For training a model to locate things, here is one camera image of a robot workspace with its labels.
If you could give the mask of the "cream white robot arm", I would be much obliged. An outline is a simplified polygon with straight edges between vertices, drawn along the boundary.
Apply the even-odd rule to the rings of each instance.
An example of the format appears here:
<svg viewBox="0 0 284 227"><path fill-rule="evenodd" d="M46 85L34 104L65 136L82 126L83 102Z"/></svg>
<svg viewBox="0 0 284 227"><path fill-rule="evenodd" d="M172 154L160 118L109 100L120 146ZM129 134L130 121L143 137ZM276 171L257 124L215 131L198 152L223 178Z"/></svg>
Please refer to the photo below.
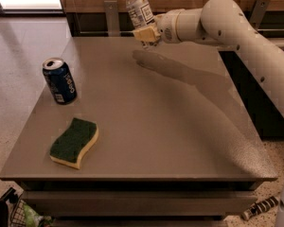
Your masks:
<svg viewBox="0 0 284 227"><path fill-rule="evenodd" d="M284 118L284 51L259 34L233 0L209 0L200 9L175 9L133 30L144 43L222 45L235 53Z"/></svg>

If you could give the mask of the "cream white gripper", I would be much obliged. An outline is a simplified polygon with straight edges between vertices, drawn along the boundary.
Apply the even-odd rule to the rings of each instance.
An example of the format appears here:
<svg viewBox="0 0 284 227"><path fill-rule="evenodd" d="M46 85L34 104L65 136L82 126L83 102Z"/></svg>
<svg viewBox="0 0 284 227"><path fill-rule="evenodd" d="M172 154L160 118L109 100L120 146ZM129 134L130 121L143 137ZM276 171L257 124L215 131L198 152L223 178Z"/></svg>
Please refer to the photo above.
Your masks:
<svg viewBox="0 0 284 227"><path fill-rule="evenodd" d="M180 10L175 9L167 13L154 15L156 25L148 25L136 28L133 36L141 42L156 43L160 40L167 44L177 44L180 42L176 32L176 22Z"/></svg>

